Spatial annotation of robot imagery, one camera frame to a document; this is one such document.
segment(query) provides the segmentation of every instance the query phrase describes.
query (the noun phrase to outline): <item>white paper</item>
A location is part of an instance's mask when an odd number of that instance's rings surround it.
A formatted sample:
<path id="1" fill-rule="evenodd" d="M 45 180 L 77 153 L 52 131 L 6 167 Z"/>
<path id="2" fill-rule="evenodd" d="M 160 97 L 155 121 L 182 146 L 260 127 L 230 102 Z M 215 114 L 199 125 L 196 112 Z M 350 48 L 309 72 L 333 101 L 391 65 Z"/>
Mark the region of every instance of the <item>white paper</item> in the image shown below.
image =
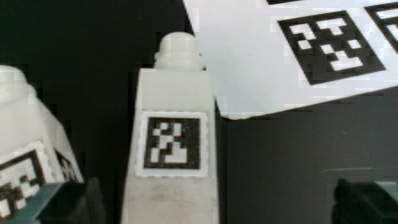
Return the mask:
<path id="1" fill-rule="evenodd" d="M 302 0 L 269 5 L 267 0 L 185 0 L 224 117 L 246 119 L 398 85 L 397 51 L 365 10 L 393 2 Z M 338 11 L 350 15 L 386 70 L 311 85 L 277 21 Z M 343 52 L 336 55 L 336 69 L 361 65 Z"/>

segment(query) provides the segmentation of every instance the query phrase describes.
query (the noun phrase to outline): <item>black background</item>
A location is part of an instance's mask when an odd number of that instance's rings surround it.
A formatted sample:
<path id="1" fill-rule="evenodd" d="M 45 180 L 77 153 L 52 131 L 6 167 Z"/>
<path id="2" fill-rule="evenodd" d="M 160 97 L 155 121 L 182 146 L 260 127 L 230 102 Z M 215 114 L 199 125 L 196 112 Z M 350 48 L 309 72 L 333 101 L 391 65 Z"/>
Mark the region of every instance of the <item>black background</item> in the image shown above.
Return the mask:
<path id="1" fill-rule="evenodd" d="M 0 2 L 0 63 L 25 71 L 119 223 L 135 85 L 182 0 Z M 217 119 L 222 223 L 327 224 L 338 177 L 395 178 L 398 90 L 246 121 Z"/>

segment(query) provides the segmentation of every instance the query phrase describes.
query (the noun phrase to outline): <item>black and white marker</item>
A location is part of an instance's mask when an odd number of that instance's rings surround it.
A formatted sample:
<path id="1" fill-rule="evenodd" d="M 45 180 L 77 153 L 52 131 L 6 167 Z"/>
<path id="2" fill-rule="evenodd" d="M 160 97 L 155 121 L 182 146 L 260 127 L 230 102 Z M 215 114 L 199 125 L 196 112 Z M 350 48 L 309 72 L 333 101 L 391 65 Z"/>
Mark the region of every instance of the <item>black and white marker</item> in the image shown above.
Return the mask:
<path id="1" fill-rule="evenodd" d="M 0 66 L 0 221 L 29 204 L 45 184 L 66 182 L 59 153 L 82 182 L 62 125 L 36 97 L 22 71 Z"/>
<path id="2" fill-rule="evenodd" d="M 141 70 L 123 224 L 217 224 L 212 74 L 194 36 L 166 36 Z"/>

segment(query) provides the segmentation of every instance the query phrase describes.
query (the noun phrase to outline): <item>dark object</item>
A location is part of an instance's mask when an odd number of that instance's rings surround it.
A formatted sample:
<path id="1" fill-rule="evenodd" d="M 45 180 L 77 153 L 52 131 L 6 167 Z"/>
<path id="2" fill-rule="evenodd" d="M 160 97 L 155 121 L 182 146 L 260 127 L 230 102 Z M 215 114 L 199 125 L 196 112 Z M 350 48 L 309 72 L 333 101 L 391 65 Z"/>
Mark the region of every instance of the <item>dark object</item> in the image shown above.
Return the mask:
<path id="1" fill-rule="evenodd" d="M 98 179 L 87 184 L 45 185 L 29 205 L 7 224 L 105 224 Z"/>
<path id="2" fill-rule="evenodd" d="M 98 180 L 66 183 L 41 212 L 41 224 L 105 224 Z"/>
<path id="3" fill-rule="evenodd" d="M 322 27 L 325 21 L 341 21 L 333 27 L 340 32 Z M 283 20 L 279 25 L 311 85 L 386 70 L 347 11 Z M 292 27 L 297 25 L 308 27 L 311 37 L 304 32 L 293 32 Z"/>
<path id="4" fill-rule="evenodd" d="M 375 182 L 340 180 L 333 211 L 334 224 L 398 223 L 398 202 Z"/>
<path id="5" fill-rule="evenodd" d="M 286 3 L 286 2 L 295 2 L 295 1 L 301 1 L 301 0 L 267 0 L 270 5 L 276 5 L 276 4 L 281 4 L 281 3 Z"/>
<path id="6" fill-rule="evenodd" d="M 370 13 L 370 17 L 377 23 L 377 26 L 381 28 L 381 31 L 382 31 L 382 34 L 389 40 L 389 43 L 393 45 L 393 48 L 395 48 L 395 51 L 398 53 L 398 39 L 395 38 L 395 35 L 389 31 L 389 26 L 395 26 L 398 25 L 398 16 L 397 17 L 391 17 L 391 18 L 386 18 L 382 19 L 377 15 L 379 12 L 382 11 L 388 11 L 388 10 L 393 10 L 393 9 L 398 9 L 398 3 L 391 3 L 391 4 L 384 4 L 384 5 L 377 5 L 377 6 L 370 6 L 365 8 L 368 13 Z"/>

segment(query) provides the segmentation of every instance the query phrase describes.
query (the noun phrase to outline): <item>paper sheet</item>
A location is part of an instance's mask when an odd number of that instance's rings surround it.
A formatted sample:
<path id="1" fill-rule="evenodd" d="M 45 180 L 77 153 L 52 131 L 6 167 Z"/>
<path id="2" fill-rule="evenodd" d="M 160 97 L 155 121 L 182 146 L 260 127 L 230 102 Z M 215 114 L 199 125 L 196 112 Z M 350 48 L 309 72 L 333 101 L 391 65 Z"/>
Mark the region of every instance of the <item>paper sheet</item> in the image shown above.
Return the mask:
<path id="1" fill-rule="evenodd" d="M 398 85 L 398 1 L 185 0 L 185 6 L 224 117 Z"/>

